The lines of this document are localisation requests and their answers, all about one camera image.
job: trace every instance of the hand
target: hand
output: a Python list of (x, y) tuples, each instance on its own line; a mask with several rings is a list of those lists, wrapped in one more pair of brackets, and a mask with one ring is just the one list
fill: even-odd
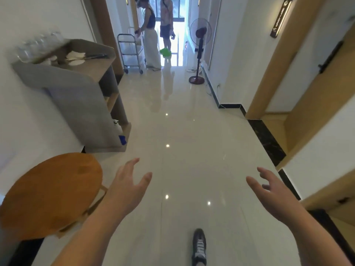
[(139, 160), (134, 158), (118, 169), (102, 202), (117, 213), (117, 218), (124, 218), (139, 205), (152, 180), (153, 174), (146, 173), (137, 185), (133, 184), (133, 169)]
[(291, 226), (307, 211), (292, 194), (288, 187), (271, 171), (262, 167), (257, 168), (260, 176), (269, 181), (269, 185), (262, 186), (248, 176), (246, 182), (254, 191), (264, 208), (277, 220), (286, 226)]

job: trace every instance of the dark shorts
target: dark shorts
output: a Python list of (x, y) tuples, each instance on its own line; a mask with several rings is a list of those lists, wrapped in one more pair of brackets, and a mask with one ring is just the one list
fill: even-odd
[(163, 39), (170, 39), (170, 24), (165, 26), (160, 26), (160, 37)]

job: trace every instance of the pink shirt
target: pink shirt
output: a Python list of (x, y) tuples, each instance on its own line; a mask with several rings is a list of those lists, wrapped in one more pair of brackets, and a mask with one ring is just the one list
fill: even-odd
[(173, 1), (172, 0), (160, 0), (160, 17), (161, 26), (170, 24), (173, 25)]

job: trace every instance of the gray podium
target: gray podium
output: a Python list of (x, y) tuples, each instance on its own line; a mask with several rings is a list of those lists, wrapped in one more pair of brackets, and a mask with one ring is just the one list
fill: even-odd
[[(78, 66), (69, 66), (64, 59), (70, 51), (86, 55), (107, 54), (108, 59), (88, 59)], [(60, 64), (38, 64), (56, 55)], [(118, 91), (112, 69), (114, 49), (82, 39), (66, 43), (34, 63), (12, 64), (23, 83), (30, 88), (46, 89), (87, 153), (124, 152), (113, 119), (118, 120), (123, 135), (128, 137), (131, 124)]]

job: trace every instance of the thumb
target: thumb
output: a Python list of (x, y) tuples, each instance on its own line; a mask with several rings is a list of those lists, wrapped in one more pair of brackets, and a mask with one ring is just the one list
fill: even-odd
[(143, 178), (140, 180), (138, 186), (140, 187), (140, 189), (145, 193), (151, 180), (153, 177), (153, 173), (146, 173)]
[(264, 195), (268, 193), (268, 191), (264, 190), (264, 188), (251, 176), (246, 177), (246, 182), (253, 190), (255, 195), (258, 197), (259, 201), (263, 201)]

